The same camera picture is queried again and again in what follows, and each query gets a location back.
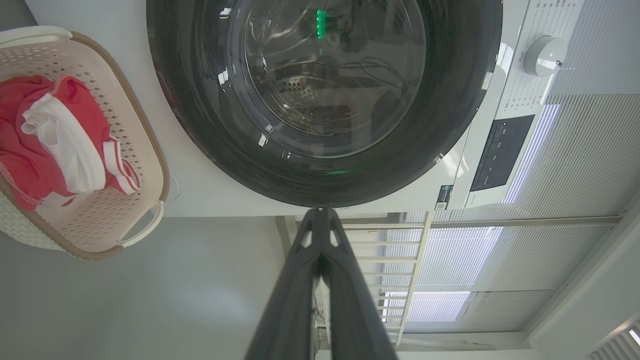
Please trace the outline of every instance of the gray floor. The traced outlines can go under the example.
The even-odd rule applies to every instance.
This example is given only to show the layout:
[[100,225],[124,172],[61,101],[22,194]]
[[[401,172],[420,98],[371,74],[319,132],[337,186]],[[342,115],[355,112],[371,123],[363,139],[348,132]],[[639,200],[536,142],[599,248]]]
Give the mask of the gray floor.
[[102,261],[0,233],[0,359],[242,359],[283,263],[273,218],[166,218]]
[[2,0],[0,30],[33,26],[38,23],[33,18],[24,0]]

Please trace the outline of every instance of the cloth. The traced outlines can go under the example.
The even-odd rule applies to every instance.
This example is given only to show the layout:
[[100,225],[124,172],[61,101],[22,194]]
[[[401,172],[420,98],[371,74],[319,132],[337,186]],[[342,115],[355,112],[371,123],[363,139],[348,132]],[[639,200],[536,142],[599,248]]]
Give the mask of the cloth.
[[129,195],[141,188],[100,106],[69,75],[0,83],[0,172],[30,210],[51,193],[61,202],[112,186]]

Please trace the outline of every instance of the wall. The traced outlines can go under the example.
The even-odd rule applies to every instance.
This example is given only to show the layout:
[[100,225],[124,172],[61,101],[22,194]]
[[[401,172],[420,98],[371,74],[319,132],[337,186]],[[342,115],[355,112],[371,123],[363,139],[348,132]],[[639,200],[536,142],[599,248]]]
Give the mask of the wall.
[[273,218],[166,218],[93,262],[0,233],[0,359],[242,359],[283,263]]
[[[496,351],[398,352],[398,360],[542,360],[535,349]],[[320,350],[316,360],[330,360],[329,350]]]
[[[525,335],[522,331],[511,332],[457,332],[450,334],[404,334],[404,342],[411,341],[438,341],[441,345],[450,344],[455,349],[457,343],[482,344],[488,345],[495,350],[518,350],[531,348],[529,343],[525,341]],[[428,348],[420,345],[403,346],[404,351],[430,351],[439,350],[437,348]]]
[[640,315],[640,193],[595,255],[531,326],[528,339],[550,360],[583,360]]
[[0,30],[37,25],[24,0],[3,0]]
[[550,360],[582,360],[623,322],[640,313],[640,237],[576,303],[541,334],[535,347]]

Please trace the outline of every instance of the washing machine drum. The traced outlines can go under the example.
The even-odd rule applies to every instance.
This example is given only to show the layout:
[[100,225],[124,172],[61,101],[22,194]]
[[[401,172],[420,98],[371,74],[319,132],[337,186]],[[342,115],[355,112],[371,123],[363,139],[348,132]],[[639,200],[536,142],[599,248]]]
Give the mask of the washing machine drum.
[[147,22],[165,95],[211,161],[273,199],[342,207],[406,186],[460,139],[502,5],[148,0]]

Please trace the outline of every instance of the plastic laundry basket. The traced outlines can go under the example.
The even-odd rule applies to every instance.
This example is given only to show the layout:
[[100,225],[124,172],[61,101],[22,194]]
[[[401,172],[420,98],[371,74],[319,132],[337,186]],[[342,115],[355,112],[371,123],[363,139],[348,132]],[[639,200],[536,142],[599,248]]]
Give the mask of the plastic laundry basket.
[[[0,230],[36,247],[65,250],[84,259],[108,258],[148,235],[160,222],[168,191],[168,171],[138,100],[110,55],[90,38],[54,26],[0,33],[0,81],[42,75],[56,80],[71,74],[91,90],[122,142],[122,157],[142,179],[142,190],[126,195],[114,188],[80,195],[59,208],[19,208],[11,186],[0,176]],[[151,209],[153,221],[125,239]]]

